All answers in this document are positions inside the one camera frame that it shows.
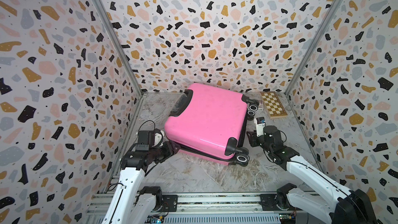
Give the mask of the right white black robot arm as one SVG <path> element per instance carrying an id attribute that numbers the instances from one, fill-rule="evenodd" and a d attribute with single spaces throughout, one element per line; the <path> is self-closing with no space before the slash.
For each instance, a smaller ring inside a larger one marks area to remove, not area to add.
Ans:
<path id="1" fill-rule="evenodd" d="M 325 224 L 375 224 L 369 196 L 351 190 L 312 166 L 303 156 L 282 141 L 281 131 L 273 125 L 259 125 L 247 132 L 251 147 L 260 147 L 269 161 L 298 177 L 318 196 L 305 193 L 292 183 L 276 192 L 276 206 L 281 210 L 299 208 Z"/>

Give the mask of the pink hard-shell suitcase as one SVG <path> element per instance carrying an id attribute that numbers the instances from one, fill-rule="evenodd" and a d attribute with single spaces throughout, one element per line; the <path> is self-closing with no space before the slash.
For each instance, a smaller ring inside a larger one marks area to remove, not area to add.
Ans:
<path id="1" fill-rule="evenodd" d="M 242 93 L 193 83 L 171 110 L 164 132 L 183 153 L 245 167 L 250 161 L 246 125 L 258 108 L 258 100 Z"/>

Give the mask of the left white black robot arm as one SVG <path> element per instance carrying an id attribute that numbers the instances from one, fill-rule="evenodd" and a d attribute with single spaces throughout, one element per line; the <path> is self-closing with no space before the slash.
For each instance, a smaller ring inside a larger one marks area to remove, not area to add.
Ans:
<path id="1" fill-rule="evenodd" d="M 121 159 L 116 191 L 102 221 L 104 224 L 143 224 L 153 211 L 163 207 L 160 187 L 139 187 L 151 164 L 160 164 L 177 154 L 180 146 L 172 141 L 154 145 L 141 141 L 133 145 Z"/>

